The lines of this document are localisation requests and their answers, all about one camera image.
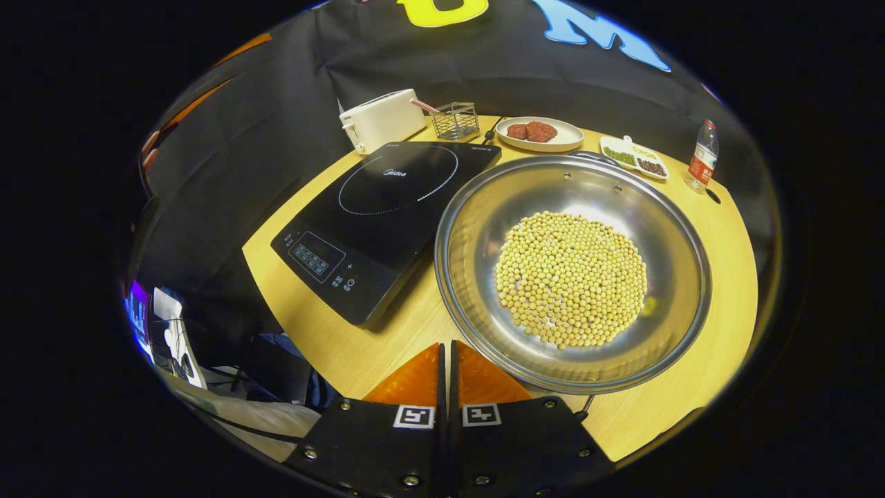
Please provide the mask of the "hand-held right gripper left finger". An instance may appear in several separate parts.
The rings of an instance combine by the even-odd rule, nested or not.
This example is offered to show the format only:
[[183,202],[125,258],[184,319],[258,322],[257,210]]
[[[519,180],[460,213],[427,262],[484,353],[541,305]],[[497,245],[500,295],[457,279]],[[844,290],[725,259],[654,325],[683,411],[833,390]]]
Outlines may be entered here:
[[445,346],[412,359],[416,384],[400,403],[340,397],[287,459],[335,494],[440,497],[447,473]]

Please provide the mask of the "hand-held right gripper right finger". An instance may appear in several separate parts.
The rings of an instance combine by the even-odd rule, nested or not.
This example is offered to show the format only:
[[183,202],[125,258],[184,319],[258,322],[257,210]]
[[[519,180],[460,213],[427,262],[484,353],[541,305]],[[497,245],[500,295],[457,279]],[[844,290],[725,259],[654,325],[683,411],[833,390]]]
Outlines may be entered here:
[[575,497],[614,473],[584,427],[585,410],[534,397],[458,340],[449,368],[449,494]]

